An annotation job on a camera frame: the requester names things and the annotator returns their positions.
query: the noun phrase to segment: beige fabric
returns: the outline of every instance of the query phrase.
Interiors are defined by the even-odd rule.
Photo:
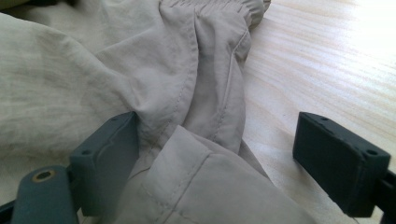
[[[262,165],[259,163],[257,158],[254,156],[253,152],[250,150],[248,145],[244,140],[241,142],[241,147],[239,148],[238,156],[244,159],[251,167],[253,167],[257,172],[262,174],[263,176],[268,177],[268,174],[265,173],[264,169],[262,169]]]
[[[231,151],[178,127],[115,223],[314,223]]]
[[[204,206],[213,178],[227,175],[216,185],[228,193],[220,194],[213,206],[233,215],[203,217],[207,210],[192,209],[203,223],[242,220],[248,214],[253,215],[247,220],[257,223],[273,213],[265,220],[311,221],[236,156],[245,124],[242,82],[250,48],[248,28],[260,22],[268,5],[260,0],[86,0],[73,6],[60,1],[50,7],[14,7],[5,11],[8,15],[0,14],[0,176],[6,180],[0,182],[0,203],[15,197],[23,174],[44,164],[67,163],[67,154],[103,122],[133,110],[138,115],[140,159],[131,174],[135,187],[126,190],[126,207],[120,207],[126,214],[121,214],[121,223],[134,218],[142,220],[137,223],[153,218],[188,223],[176,213],[167,219],[164,212],[154,211],[161,207],[150,210],[148,199],[140,198],[147,206],[139,208],[128,202],[136,200],[142,183],[159,188],[152,196],[160,202],[179,194],[172,189],[184,166],[224,148],[228,156],[215,156],[197,173],[203,175],[199,185],[191,185],[197,189],[188,187],[191,196],[173,205]],[[196,135],[175,135],[179,125]],[[173,135],[190,140],[163,153],[170,160],[167,164],[157,156]],[[178,155],[186,148],[187,154]],[[167,168],[176,170],[161,173]],[[243,176],[246,182],[230,185]],[[240,217],[235,204],[227,202],[233,198],[237,203],[237,192],[244,193],[241,202],[248,204],[241,207],[247,211]],[[203,200],[195,201],[201,194]],[[276,214],[279,207],[287,209],[291,219]],[[259,210],[264,215],[254,215]]]

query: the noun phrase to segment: khaki pants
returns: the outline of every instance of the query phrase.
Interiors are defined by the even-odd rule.
[[[268,6],[81,0],[5,10],[0,203],[23,174],[67,163],[103,122],[133,110],[140,159],[116,223],[312,223],[242,142],[249,30]]]

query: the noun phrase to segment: stitched seam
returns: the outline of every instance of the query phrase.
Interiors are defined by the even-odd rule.
[[[130,181],[130,180],[133,179],[135,176],[137,176],[137,175],[139,175],[139,174],[141,174],[141,173],[143,173],[143,172],[149,170],[149,168],[143,169],[143,170],[137,172],[136,174],[134,174],[134,175],[128,177],[127,181]]]
[[[176,213],[176,214],[178,214],[179,216],[186,218],[188,221],[190,221],[190,222],[192,222],[192,223],[199,224],[198,221],[193,220],[191,217],[187,217],[187,216],[184,215],[182,212],[178,212],[178,211],[176,211],[176,210],[174,211],[170,206],[168,206],[168,205],[166,205],[166,204],[164,204],[164,203],[160,203],[157,199],[155,199],[155,197],[154,197],[153,195],[151,195],[151,194],[149,193],[149,190],[146,189],[146,187],[145,187],[144,185],[142,185],[142,188],[143,188],[143,190],[146,192],[146,194],[148,195],[148,198],[151,199],[154,203],[156,203],[158,206],[161,207],[162,213],[163,213],[164,208],[166,208],[166,209],[168,209],[168,210],[171,211],[171,214],[172,214],[172,213]]]
[[[195,30],[195,21],[194,21],[194,20],[192,20],[192,25],[193,25],[193,30]],[[191,61],[193,62],[193,61],[194,61],[194,59],[193,59],[193,53],[194,53],[195,47],[191,44],[191,42],[189,42],[189,43],[190,43],[190,46],[191,46]],[[181,90],[180,90],[180,92],[179,92],[179,94],[178,94],[176,106],[175,106],[174,111],[172,112],[172,116],[171,116],[171,118],[168,120],[168,122],[167,122],[167,124],[165,125],[165,127],[163,128],[163,130],[160,132],[160,135],[158,136],[158,138],[156,139],[156,141],[154,142],[154,144],[151,145],[150,151],[151,151],[152,149],[154,149],[154,146],[157,145],[157,143],[160,141],[161,137],[163,136],[164,132],[166,131],[166,129],[168,128],[168,126],[171,124],[171,122],[172,122],[173,119],[175,118],[175,114],[176,114],[176,112],[177,112],[178,105],[179,105],[179,103],[180,103],[182,93],[183,93],[183,91],[184,91],[184,89],[185,89],[185,87],[186,87],[187,80],[190,78],[191,75],[193,75],[193,73],[194,73],[193,69],[190,68],[190,70],[189,70],[189,72],[188,72],[188,75],[186,76],[186,78],[185,78],[184,81],[183,81],[183,86],[182,86],[182,88],[181,88]]]
[[[247,12],[247,16],[252,20],[252,11],[249,7],[246,6],[246,4],[241,3],[241,2],[235,2],[233,0],[223,0],[223,1],[189,1],[189,0],[161,0],[161,4],[168,6],[168,7],[200,7],[198,9],[198,13],[202,14],[203,10],[208,10],[209,12],[211,10],[235,10],[236,12],[241,12],[242,9]]]
[[[229,90],[230,90],[230,86],[229,86],[229,85],[231,85],[231,84],[230,84],[230,83],[231,83],[230,75],[231,75],[231,71],[232,71],[233,58],[234,58],[234,56],[235,56],[235,53],[238,51],[239,47],[242,45],[242,42],[245,40],[245,38],[246,38],[247,35],[248,35],[248,28],[247,28],[247,29],[245,30],[245,32],[242,34],[242,37],[239,39],[239,42],[238,42],[238,44],[235,46],[235,48],[233,49],[233,53],[231,54],[231,57],[230,57],[230,68],[229,68],[229,70],[228,70],[227,89],[226,89],[226,92],[225,92],[225,95],[224,95],[224,97],[225,97],[225,106],[224,106],[224,109],[223,109],[223,111],[222,111],[222,113],[221,113],[221,116],[220,116],[220,121],[219,121],[218,128],[216,129],[215,134],[213,135],[213,139],[212,139],[212,141],[215,142],[215,143],[216,143],[216,138],[217,138],[217,136],[218,136],[218,133],[219,133],[219,129],[220,129],[220,127],[221,127],[221,124],[222,124],[222,122],[223,122],[223,120],[224,120],[225,112],[226,112],[226,110],[227,110],[228,103],[229,103],[228,96],[229,96],[229,94],[230,94],[230,93],[229,93]]]
[[[203,155],[205,155],[205,153],[206,153],[206,152],[203,151],[203,152],[198,156],[198,158],[201,158]],[[182,185],[185,181],[190,180],[190,183],[191,183],[192,179],[195,177],[195,175],[196,175],[196,174],[198,173],[198,171],[201,169],[201,167],[203,166],[203,164],[205,163],[205,161],[206,161],[206,159],[207,159],[207,157],[208,157],[209,155],[210,155],[210,154],[207,154],[207,155],[205,156],[205,158],[203,159],[203,161],[201,161],[201,162],[199,162],[198,160],[196,161],[196,163],[190,168],[189,172],[186,173],[186,174],[183,176],[183,178],[181,178],[180,182],[178,183],[178,185],[177,185],[177,187],[175,188],[175,190],[172,192],[171,196],[170,196],[167,200],[165,200],[165,201],[168,201],[168,202],[172,201],[172,199],[175,197],[176,192],[180,189],[181,185]],[[192,175],[192,178],[189,178],[190,175],[191,175],[191,173],[192,173],[193,171],[195,171],[195,174]],[[175,206],[174,206],[173,208],[171,208],[171,207],[169,207],[168,203],[160,203],[160,202],[158,202],[158,201],[155,199],[155,197],[154,197],[151,193],[149,193],[149,190],[145,187],[144,184],[142,184],[141,186],[142,186],[142,188],[145,190],[145,192],[147,193],[147,195],[148,195],[149,197],[151,197],[153,200],[155,200],[159,205],[162,204],[162,210],[161,210],[160,214],[157,216],[157,218],[154,220],[154,223],[156,223],[156,222],[160,219],[160,217],[163,215],[163,213],[165,212],[164,208],[167,208],[167,209],[171,210],[171,214],[172,214],[172,212],[175,211],[175,208],[176,208],[178,202],[180,201],[182,195],[184,194],[184,192],[185,192],[185,190],[186,190],[186,189],[185,189],[185,190],[183,191],[182,195],[180,196],[180,198],[179,198],[179,199],[177,200],[177,202],[175,203]]]
[[[210,156],[211,154],[213,154],[213,153],[207,154],[207,155],[205,156],[205,158],[202,160],[202,162],[200,163],[200,166],[198,167],[198,169],[196,170],[196,172],[195,172],[195,173],[192,175],[192,177],[190,178],[188,185],[186,186],[186,188],[184,188],[184,190],[183,190],[183,192],[181,193],[180,197],[177,199],[177,202],[175,203],[174,207],[172,208],[172,212],[176,211],[176,207],[177,207],[178,203],[179,203],[180,200],[183,198],[183,196],[184,196],[184,194],[186,193],[187,189],[189,188],[189,186],[190,186],[192,180],[195,178],[195,176],[198,174],[198,172],[199,172],[199,171],[201,170],[201,168],[204,166],[204,163],[206,162],[207,158],[209,158],[209,156]],[[165,222],[169,219],[169,217],[170,217],[171,215],[172,215],[172,213],[169,214],[169,216],[165,219],[165,221],[164,221],[163,223],[165,223]]]
[[[200,158],[202,155],[204,155],[204,154],[205,154],[205,152],[202,152],[202,153],[199,155],[199,158]],[[180,182],[178,183],[178,185],[177,185],[177,187],[175,188],[175,190],[172,192],[171,196],[170,196],[168,199],[165,200],[166,202],[172,201],[172,199],[174,198],[176,192],[180,189],[181,184],[184,183],[185,180],[189,179],[189,176],[190,176],[191,172],[195,170],[195,167],[196,167],[198,164],[199,164],[198,161],[196,161],[196,163],[190,168],[189,172],[186,173],[186,174],[183,176],[183,178],[180,179]],[[160,213],[160,214],[158,215],[158,217],[154,220],[154,222],[157,222],[158,219],[160,219],[160,217],[163,215],[163,212],[164,212],[164,211],[161,211],[161,213]]]

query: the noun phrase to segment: wooden table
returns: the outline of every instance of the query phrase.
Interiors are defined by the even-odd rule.
[[[396,2],[274,0],[245,65],[245,140],[274,184],[318,223],[357,223],[291,155],[298,113],[328,117],[392,155]],[[382,213],[359,223],[379,223]]]

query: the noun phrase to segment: wood grain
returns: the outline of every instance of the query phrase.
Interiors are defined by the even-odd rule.
[[[396,2],[274,0],[245,65],[244,138],[274,184],[318,223],[345,216],[291,156],[298,113],[333,119],[392,155],[396,172]]]

